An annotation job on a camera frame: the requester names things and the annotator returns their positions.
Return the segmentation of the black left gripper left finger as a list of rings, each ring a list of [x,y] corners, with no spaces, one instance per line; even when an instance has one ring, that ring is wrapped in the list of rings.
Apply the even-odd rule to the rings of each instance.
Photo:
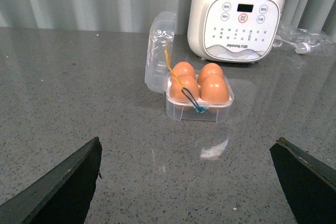
[[[94,137],[1,205],[1,223],[84,223],[100,176],[102,146]]]

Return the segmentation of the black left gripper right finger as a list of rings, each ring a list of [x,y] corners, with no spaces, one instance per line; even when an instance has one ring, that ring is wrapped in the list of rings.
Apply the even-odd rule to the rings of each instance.
[[[270,153],[297,223],[335,223],[335,169],[283,137]]]

